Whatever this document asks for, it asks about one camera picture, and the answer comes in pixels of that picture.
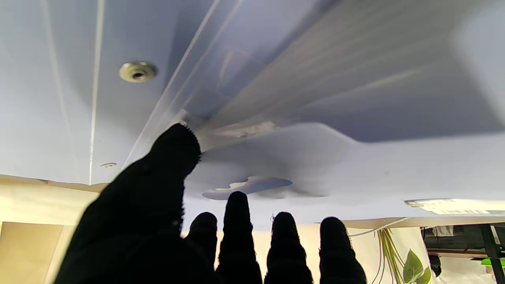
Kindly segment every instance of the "drooping ceiling panel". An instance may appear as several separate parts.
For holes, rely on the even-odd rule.
[[[361,208],[369,201],[359,196],[387,192],[377,216],[424,214],[402,207],[406,198],[466,197],[476,186],[469,178],[504,198],[494,172],[505,168],[497,159],[501,1],[12,0],[0,8],[1,174],[109,182],[184,120],[208,150],[187,183],[186,201],[202,210],[222,205],[203,193],[252,176],[266,188],[251,195],[265,212],[292,205],[313,212],[305,221],[328,213],[342,192],[341,205]],[[153,64],[156,77],[122,80],[119,68],[135,61]],[[436,184],[414,174],[426,168],[437,168],[424,172]],[[292,184],[269,188],[278,179]],[[380,212],[384,204],[390,210]]]

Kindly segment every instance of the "small hole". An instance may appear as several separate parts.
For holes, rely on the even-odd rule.
[[[133,74],[132,78],[133,78],[133,79],[140,79],[140,78],[142,78],[143,76],[144,76],[144,74],[142,74],[142,73],[135,73],[135,74]]]

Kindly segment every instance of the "metal light fixture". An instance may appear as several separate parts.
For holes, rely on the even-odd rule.
[[[156,68],[146,62],[129,62],[119,68],[119,76],[128,82],[147,82],[156,76]]]

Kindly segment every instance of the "ceiling panel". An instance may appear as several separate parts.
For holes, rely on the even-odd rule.
[[[102,164],[125,163],[212,2],[106,1],[90,183],[116,175]],[[122,80],[119,67],[131,61],[154,64],[157,76]]]
[[[53,25],[72,15],[75,5],[62,3],[57,10],[51,10],[46,1],[2,1],[0,5],[0,61],[5,66],[0,71],[0,171],[86,182],[82,164],[89,161],[89,151],[85,151],[89,149],[89,109],[82,108],[81,102],[89,95],[78,87],[86,90],[90,82],[89,76],[73,71],[83,68],[86,72],[90,59],[86,42],[91,40],[87,35],[92,25],[83,20],[53,30]],[[83,14],[76,20],[93,18],[86,13],[93,10],[93,3],[79,6]],[[82,34],[72,37],[72,32]]]

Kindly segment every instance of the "green object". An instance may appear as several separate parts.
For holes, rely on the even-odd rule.
[[[423,273],[424,268],[419,257],[417,257],[412,250],[409,250],[407,260],[405,261],[405,267],[403,268],[403,280],[405,283],[413,283],[420,278]]]
[[[416,284],[428,284],[431,280],[431,268],[426,267],[423,275],[416,280]]]
[[[500,262],[501,262],[501,266],[505,267],[505,260],[500,259]],[[482,264],[484,266],[492,266],[490,258],[483,259],[480,264]]]

